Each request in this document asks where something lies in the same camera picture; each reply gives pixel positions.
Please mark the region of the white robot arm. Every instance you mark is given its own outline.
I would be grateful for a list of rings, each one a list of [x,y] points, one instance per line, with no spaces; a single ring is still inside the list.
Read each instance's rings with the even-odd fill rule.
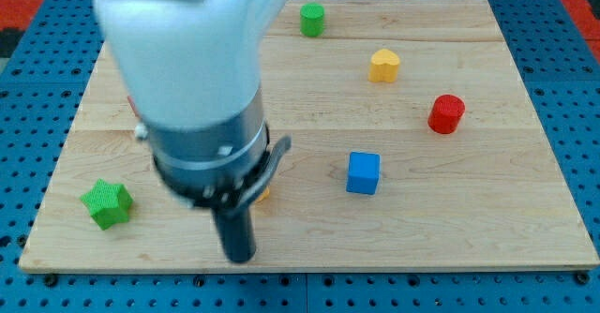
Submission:
[[[287,0],[93,0],[164,182],[198,207],[243,209],[289,138],[268,140],[260,44]]]

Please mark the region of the red block behind arm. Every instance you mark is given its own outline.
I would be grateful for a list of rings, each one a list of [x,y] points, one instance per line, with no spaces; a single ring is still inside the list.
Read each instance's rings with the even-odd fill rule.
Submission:
[[[129,106],[130,106],[130,108],[131,108],[134,116],[136,118],[139,118],[140,117],[139,112],[138,112],[137,107],[135,105],[135,102],[134,102],[134,100],[133,100],[133,98],[131,96],[127,96],[127,102],[129,104]]]

